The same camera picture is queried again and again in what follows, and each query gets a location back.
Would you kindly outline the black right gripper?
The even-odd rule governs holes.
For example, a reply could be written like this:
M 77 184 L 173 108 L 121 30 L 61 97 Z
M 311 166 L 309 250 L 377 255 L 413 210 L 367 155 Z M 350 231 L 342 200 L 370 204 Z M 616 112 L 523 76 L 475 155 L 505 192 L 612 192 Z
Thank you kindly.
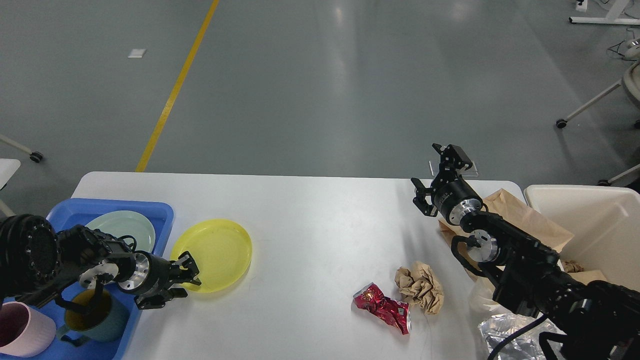
M 471 170 L 474 162 L 460 146 L 433 143 L 432 148 L 440 159 L 438 175 L 430 187 L 426 187 L 420 178 L 411 178 L 413 203 L 421 214 L 436 217 L 440 213 L 448 224 L 459 226 L 464 216 L 483 209 L 482 198 L 460 175 Z

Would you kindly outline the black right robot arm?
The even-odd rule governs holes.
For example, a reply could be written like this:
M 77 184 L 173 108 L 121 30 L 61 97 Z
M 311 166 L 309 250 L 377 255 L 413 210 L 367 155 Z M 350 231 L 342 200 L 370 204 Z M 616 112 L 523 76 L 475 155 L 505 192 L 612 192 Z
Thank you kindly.
M 595 280 L 583 284 L 562 271 L 559 253 L 501 215 L 489 212 L 462 173 L 473 162 L 457 145 L 432 148 L 438 173 L 430 186 L 411 178 L 413 203 L 428 217 L 441 214 L 465 235 L 455 235 L 450 250 L 473 275 L 494 285 L 493 300 L 533 322 L 505 338 L 490 352 L 493 360 L 510 342 L 551 321 L 559 333 L 541 332 L 538 343 L 547 360 L 637 360 L 640 355 L 640 296 L 623 285 Z

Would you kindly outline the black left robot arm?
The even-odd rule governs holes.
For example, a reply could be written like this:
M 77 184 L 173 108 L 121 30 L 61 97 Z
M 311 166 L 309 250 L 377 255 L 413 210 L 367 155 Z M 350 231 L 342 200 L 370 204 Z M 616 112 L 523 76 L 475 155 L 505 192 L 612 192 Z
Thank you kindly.
M 184 251 L 167 260 L 137 249 L 137 240 L 75 225 L 59 232 L 44 217 L 4 217 L 0 222 L 1 297 L 42 308 L 51 301 L 80 315 L 93 312 L 105 285 L 134 296 L 137 309 L 161 309 L 187 297 L 178 284 L 201 285 L 195 259 Z

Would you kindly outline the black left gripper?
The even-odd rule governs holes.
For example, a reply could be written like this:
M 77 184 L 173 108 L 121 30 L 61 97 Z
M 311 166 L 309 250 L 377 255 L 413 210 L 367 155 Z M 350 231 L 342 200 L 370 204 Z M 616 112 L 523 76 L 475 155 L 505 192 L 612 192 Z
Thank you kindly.
M 133 294 L 138 310 L 162 309 L 175 298 L 185 298 L 185 289 L 171 289 L 174 284 L 202 285 L 199 267 L 189 251 L 176 260 L 166 260 L 148 251 L 135 251 L 130 276 L 118 282 L 118 288 Z

